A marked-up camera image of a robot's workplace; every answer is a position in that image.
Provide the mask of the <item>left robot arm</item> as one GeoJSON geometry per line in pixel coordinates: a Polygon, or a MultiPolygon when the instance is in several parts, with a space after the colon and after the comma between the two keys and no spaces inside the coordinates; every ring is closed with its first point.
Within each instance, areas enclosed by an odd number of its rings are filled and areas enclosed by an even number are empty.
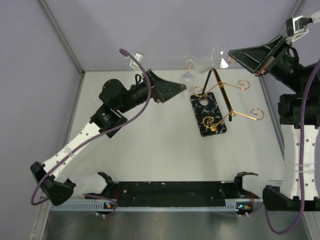
{"type": "Polygon", "coordinates": [[[110,140],[128,122],[124,113],[150,100],[165,103],[187,89],[182,83],[158,77],[150,69],[146,75],[136,74],[135,84],[130,88],[118,79],[108,80],[98,96],[102,105],[78,135],[53,157],[31,165],[32,175],[53,206],[84,195],[109,198],[114,191],[114,182],[109,175],[100,171],[92,175],[72,176],[72,171],[91,151],[105,140],[110,140]]]}

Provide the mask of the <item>clear wine glass back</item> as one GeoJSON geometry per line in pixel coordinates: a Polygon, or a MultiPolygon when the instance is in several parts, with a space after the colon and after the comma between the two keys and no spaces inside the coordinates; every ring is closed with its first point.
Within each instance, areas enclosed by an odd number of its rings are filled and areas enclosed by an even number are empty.
{"type": "Polygon", "coordinates": [[[197,58],[194,62],[194,70],[197,73],[205,73],[211,69],[226,69],[229,67],[227,62],[228,54],[225,44],[218,44],[210,52],[210,55],[197,58]]]}

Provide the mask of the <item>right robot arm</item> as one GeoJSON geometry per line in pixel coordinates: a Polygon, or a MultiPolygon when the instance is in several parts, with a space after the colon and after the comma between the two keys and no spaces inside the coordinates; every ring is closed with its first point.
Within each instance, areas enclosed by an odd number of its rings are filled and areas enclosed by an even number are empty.
{"type": "Polygon", "coordinates": [[[272,75],[293,91],[279,97],[278,114],[284,141],[280,186],[262,184],[268,211],[319,211],[315,181],[315,146],[320,132],[320,66],[300,64],[292,42],[279,35],[270,42],[232,49],[228,55],[256,76],[272,75]]]}

